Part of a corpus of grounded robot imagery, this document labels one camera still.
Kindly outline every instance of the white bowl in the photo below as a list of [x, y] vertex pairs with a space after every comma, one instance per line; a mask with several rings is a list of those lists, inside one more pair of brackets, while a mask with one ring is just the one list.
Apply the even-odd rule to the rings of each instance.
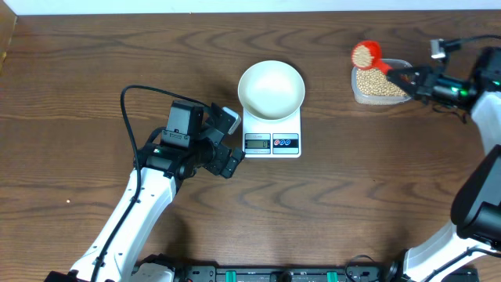
[[243, 73], [238, 84], [238, 99], [257, 119], [278, 121], [299, 109], [305, 99], [305, 83], [290, 65], [264, 61]]

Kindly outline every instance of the wood grain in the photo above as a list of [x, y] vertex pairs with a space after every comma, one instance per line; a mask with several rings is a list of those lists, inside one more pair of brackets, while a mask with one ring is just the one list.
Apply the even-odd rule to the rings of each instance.
[[[386, 57], [416, 65], [429, 63], [429, 39], [500, 27], [496, 11], [19, 18], [0, 77], [0, 280], [65, 272], [102, 229], [132, 169], [123, 87], [152, 85], [241, 113], [240, 75], [261, 60], [291, 63], [306, 81], [303, 155], [246, 159], [230, 180], [200, 171], [160, 217], [141, 258], [392, 260], [446, 222], [482, 159], [481, 142], [473, 124], [418, 102], [357, 104], [351, 47], [374, 39]], [[451, 74], [467, 75], [478, 46], [454, 57]], [[131, 91], [126, 103], [137, 140], [166, 124], [170, 98]], [[227, 143], [240, 140], [238, 132]], [[499, 280], [496, 260], [475, 265], [483, 281]]]

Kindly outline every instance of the clear plastic tub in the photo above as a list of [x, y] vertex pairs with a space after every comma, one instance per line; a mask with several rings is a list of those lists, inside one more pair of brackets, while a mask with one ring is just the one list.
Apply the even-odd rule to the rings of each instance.
[[[404, 60], [397, 59], [383, 59], [383, 62], [387, 63], [393, 68], [403, 68], [403, 67], [412, 67], [410, 63], [407, 63]], [[355, 100], [362, 104], [367, 105], [394, 105], [397, 103], [404, 103], [405, 101], [409, 101], [411, 98], [408, 95], [405, 96], [375, 96], [375, 95], [366, 95], [362, 91], [360, 91], [357, 86], [357, 67], [354, 67], [351, 71], [351, 87], [353, 88], [353, 93], [355, 94]]]

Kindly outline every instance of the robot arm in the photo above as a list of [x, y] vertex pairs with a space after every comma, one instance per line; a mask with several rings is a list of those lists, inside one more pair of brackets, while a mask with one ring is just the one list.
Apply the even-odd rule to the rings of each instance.
[[485, 154], [501, 144], [501, 92], [485, 92], [471, 111], [480, 131]]
[[458, 41], [431, 41], [432, 57], [443, 65], [390, 70], [388, 80], [414, 99], [465, 110], [481, 133], [487, 154], [454, 200], [451, 221], [394, 262], [389, 281], [439, 282], [483, 255], [501, 257], [501, 49], [482, 51], [470, 78], [443, 75], [448, 52]]
[[[203, 123], [204, 112], [209, 118]], [[145, 146], [138, 150], [141, 192], [135, 196], [137, 171], [133, 170], [124, 195], [91, 247], [71, 267], [68, 275], [51, 272], [45, 281], [147, 281], [171, 282], [167, 267], [145, 264], [132, 276], [146, 239], [162, 211], [173, 201], [183, 180], [194, 177], [196, 169], [206, 168], [214, 175], [232, 177], [245, 153], [233, 152], [222, 144], [240, 124], [240, 116], [229, 108], [212, 104], [176, 100], [172, 103], [166, 128], [153, 131]], [[160, 144], [153, 143], [161, 134]], [[106, 242], [119, 226], [122, 215], [135, 201], [111, 243]], [[103, 259], [99, 258], [105, 249]], [[96, 275], [96, 263], [101, 262]], [[147, 274], [155, 267], [154, 276]]]

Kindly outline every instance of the red scoop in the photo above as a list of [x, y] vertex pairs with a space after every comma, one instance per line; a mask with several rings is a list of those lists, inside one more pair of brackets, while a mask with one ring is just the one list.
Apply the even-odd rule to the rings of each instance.
[[[372, 64], [368, 67], [359, 67], [355, 64], [355, 62], [353, 62], [353, 54], [360, 45], [364, 45], [370, 51], [370, 55], [374, 57]], [[381, 52], [381, 47], [379, 46], [379, 43], [375, 41], [366, 40], [358, 43], [353, 48], [353, 51], [351, 51], [351, 62], [353, 63], [353, 65], [355, 65], [357, 68], [363, 71], [367, 71], [374, 67], [377, 67], [378, 69], [380, 69], [380, 71], [383, 72], [383, 74], [387, 74], [388, 71], [391, 70], [391, 67], [388, 66], [386, 63], [383, 63], [383, 61], [381, 60], [382, 56], [383, 53]]]

